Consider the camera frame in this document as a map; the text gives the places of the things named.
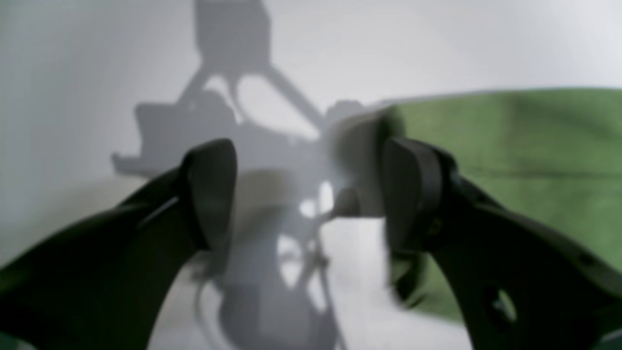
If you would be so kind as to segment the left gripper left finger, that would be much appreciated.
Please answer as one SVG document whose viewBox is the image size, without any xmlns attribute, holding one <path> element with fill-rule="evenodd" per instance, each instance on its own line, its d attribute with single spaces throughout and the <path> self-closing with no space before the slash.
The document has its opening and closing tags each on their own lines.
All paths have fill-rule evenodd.
<svg viewBox="0 0 622 350">
<path fill-rule="evenodd" d="M 38 350 L 144 350 L 179 270 L 229 246 L 234 143 L 180 166 L 111 209 L 54 233 L 1 269 L 1 332 Z"/>
</svg>

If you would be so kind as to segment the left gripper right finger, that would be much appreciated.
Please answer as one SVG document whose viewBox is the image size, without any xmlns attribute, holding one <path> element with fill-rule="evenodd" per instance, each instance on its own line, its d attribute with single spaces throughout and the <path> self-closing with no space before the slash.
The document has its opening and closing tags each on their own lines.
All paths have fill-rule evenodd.
<svg viewBox="0 0 622 350">
<path fill-rule="evenodd" d="M 475 350 L 619 350 L 621 275 L 562 233 L 505 209 L 443 149 L 388 139 L 381 156 L 387 243 L 406 264 L 428 253 L 449 282 Z"/>
</svg>

